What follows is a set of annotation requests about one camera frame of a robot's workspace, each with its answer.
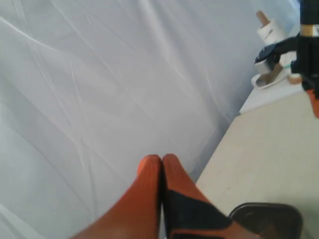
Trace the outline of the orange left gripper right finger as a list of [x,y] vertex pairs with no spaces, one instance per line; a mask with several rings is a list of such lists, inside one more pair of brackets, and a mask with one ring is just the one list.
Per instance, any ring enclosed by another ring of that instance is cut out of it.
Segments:
[[259,239],[221,213],[197,188],[178,157],[162,159],[163,212],[168,239]]

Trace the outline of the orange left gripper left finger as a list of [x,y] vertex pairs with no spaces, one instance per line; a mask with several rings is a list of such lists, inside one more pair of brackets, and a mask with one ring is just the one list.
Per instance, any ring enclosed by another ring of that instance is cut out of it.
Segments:
[[74,239],[157,239],[160,229],[161,159],[145,156],[119,201]]

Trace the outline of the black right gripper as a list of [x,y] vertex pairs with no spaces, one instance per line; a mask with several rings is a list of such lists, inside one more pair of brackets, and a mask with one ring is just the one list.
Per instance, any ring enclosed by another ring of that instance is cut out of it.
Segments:
[[319,39],[297,36],[297,58],[292,63],[292,73],[302,76],[302,86],[306,91],[312,110],[319,118]]

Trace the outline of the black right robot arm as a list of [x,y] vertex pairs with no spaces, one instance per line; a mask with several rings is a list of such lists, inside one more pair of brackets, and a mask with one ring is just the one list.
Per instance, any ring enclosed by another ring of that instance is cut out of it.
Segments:
[[300,1],[300,34],[297,58],[292,73],[302,76],[302,87],[308,94],[314,115],[319,116],[319,2]]

